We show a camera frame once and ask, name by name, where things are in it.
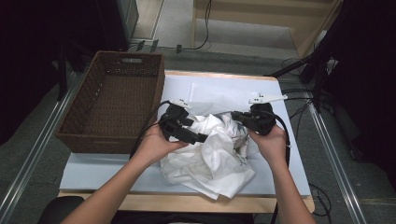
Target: power cord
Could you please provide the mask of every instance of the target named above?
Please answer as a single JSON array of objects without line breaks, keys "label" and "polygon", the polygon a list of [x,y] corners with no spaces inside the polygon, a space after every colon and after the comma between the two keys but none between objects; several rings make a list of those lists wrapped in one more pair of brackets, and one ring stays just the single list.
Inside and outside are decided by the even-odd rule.
[{"label": "power cord", "polygon": [[298,137],[298,132],[300,130],[300,123],[301,123],[301,118],[303,117],[303,113],[311,104],[312,104],[312,101],[308,100],[302,107],[300,107],[293,115],[290,116],[290,119],[292,119],[294,116],[300,114],[300,117],[298,118],[298,121],[297,121],[297,127],[296,127],[296,132],[295,132],[296,140]]},{"label": "power cord", "polygon": [[[327,195],[327,193],[326,193],[323,189],[321,189],[320,187],[318,187],[318,186],[316,186],[316,185],[313,185],[313,184],[309,184],[309,183],[308,183],[308,185],[311,187],[311,190],[314,189],[314,190],[317,191],[316,197],[317,197],[317,199],[319,200],[320,204],[322,205],[323,209],[325,210],[325,213],[324,213],[324,214],[316,213],[316,212],[314,212],[313,214],[314,214],[315,216],[318,216],[318,217],[327,217],[327,219],[329,220],[329,223],[332,224],[332,217],[331,217],[331,215],[330,215],[330,212],[332,211],[332,201],[330,200],[330,197],[329,197],[329,196]],[[321,193],[322,195],[324,195],[325,198],[326,198],[326,200],[329,202],[329,207],[328,207],[328,206],[326,205],[326,203],[323,201],[323,199],[322,199],[320,193]]]},{"label": "power cord", "polygon": [[145,132],[146,132],[149,128],[151,128],[152,126],[159,124],[158,122],[155,122],[154,124],[149,125],[149,121],[151,120],[151,118],[154,116],[154,114],[158,111],[158,109],[159,109],[162,105],[170,104],[170,103],[171,103],[170,101],[163,101],[163,102],[161,102],[160,104],[158,104],[158,105],[151,111],[150,115],[147,117],[145,123],[143,124],[143,127],[140,129],[139,135],[137,136],[137,138],[136,138],[136,140],[135,140],[135,142],[134,142],[134,146],[133,146],[133,148],[132,148],[132,150],[131,150],[131,154],[130,154],[130,156],[129,156],[129,159],[132,158],[132,156],[136,153],[137,148],[140,146],[140,143],[141,143],[143,134],[145,134]]},{"label": "power cord", "polygon": [[[286,164],[289,167],[289,164],[290,164],[290,136],[289,136],[289,132],[288,132],[288,129],[287,129],[286,124],[283,121],[283,119],[280,116],[276,115],[276,114],[272,114],[272,115],[275,116],[276,120],[278,120],[280,122],[280,124],[283,127],[283,130],[286,133],[286,158],[285,159],[286,159]],[[275,224],[276,223],[277,213],[278,213],[278,206],[277,206],[277,203],[276,203],[275,210],[274,210],[274,213],[273,213],[272,218],[271,218],[271,224]]]},{"label": "power cord", "polygon": [[299,92],[299,91],[307,92],[307,91],[312,91],[312,90],[307,90],[307,89],[304,89],[304,88],[285,89],[285,90],[282,90],[282,94],[290,93],[290,92]]},{"label": "power cord", "polygon": [[285,99],[285,101],[290,101],[290,100],[313,100],[313,97],[294,97],[294,98],[288,98]]},{"label": "power cord", "polygon": [[[205,44],[206,44],[206,42],[208,41],[208,39],[209,39],[209,28],[208,28],[208,24],[209,24],[209,17],[210,17],[210,9],[212,8],[212,0],[209,0],[209,2],[207,3],[207,6],[206,6],[206,10],[205,10],[205,28],[206,28],[206,38],[205,38],[205,41],[204,41],[204,43],[202,43],[201,44],[201,46],[199,46],[199,47],[197,47],[197,48],[182,48],[182,47],[180,47],[180,48],[173,48],[173,47],[161,47],[161,46],[158,46],[158,47],[156,47],[157,49],[177,49],[177,50],[198,50],[198,49],[201,49]],[[130,46],[130,48],[129,49],[132,49],[132,48],[135,48],[135,47],[138,47],[139,46],[139,43],[133,43],[133,44],[131,44],[131,46]]]},{"label": "power cord", "polygon": [[[282,69],[285,68],[284,63],[287,62],[287,61],[290,61],[290,60],[296,60],[296,61],[303,62],[301,59],[298,59],[298,58],[289,58],[289,59],[283,60],[282,63],[280,64],[280,67]],[[299,76],[301,74],[300,67],[298,67],[296,69],[299,72],[298,74],[295,74],[295,73],[292,73],[292,72],[288,72],[288,74],[293,75],[293,76]]]}]

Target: crumpled fabric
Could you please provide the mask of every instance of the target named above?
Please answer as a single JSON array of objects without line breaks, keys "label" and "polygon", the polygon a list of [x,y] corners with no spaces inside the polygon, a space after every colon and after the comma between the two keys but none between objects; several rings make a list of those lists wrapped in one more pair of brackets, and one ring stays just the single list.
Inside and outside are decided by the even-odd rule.
[{"label": "crumpled fabric", "polygon": [[248,130],[233,121],[230,113],[191,116],[190,130],[208,135],[195,143],[169,153],[161,160],[163,176],[170,183],[182,184],[212,199],[232,198],[254,176],[248,165]]}]

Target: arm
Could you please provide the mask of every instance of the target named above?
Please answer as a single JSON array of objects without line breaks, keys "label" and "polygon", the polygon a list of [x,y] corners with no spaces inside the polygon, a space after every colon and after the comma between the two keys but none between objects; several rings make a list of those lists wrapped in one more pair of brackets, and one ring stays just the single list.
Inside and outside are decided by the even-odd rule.
[{"label": "arm", "polygon": [[285,132],[275,126],[265,136],[251,130],[249,130],[249,135],[257,143],[260,153],[270,165],[281,223],[316,223],[306,208],[286,164]]},{"label": "arm", "polygon": [[62,223],[110,223],[132,185],[146,168],[169,152],[186,146],[180,141],[166,141],[160,127],[153,126],[146,132],[134,156]]}]

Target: person's right hand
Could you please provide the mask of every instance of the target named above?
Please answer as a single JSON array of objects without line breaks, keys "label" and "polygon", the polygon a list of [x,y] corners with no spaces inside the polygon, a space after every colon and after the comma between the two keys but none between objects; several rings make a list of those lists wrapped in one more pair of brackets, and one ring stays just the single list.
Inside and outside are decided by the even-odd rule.
[{"label": "person's right hand", "polygon": [[265,136],[251,130],[248,130],[248,134],[259,146],[260,153],[270,166],[285,161],[286,134],[279,126],[275,125],[272,131]]},{"label": "person's right hand", "polygon": [[133,155],[133,159],[138,158],[140,161],[146,161],[145,164],[150,166],[168,153],[188,145],[188,143],[182,141],[169,142],[163,137],[160,125],[156,124],[146,131],[139,148]]}]

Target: wicker basket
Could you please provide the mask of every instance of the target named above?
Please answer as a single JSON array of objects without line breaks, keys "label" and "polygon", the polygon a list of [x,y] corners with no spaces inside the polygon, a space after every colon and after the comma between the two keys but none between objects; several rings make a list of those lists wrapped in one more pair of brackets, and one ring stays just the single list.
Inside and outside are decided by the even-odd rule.
[{"label": "wicker basket", "polygon": [[56,136],[75,153],[129,154],[163,83],[161,54],[98,51]]}]

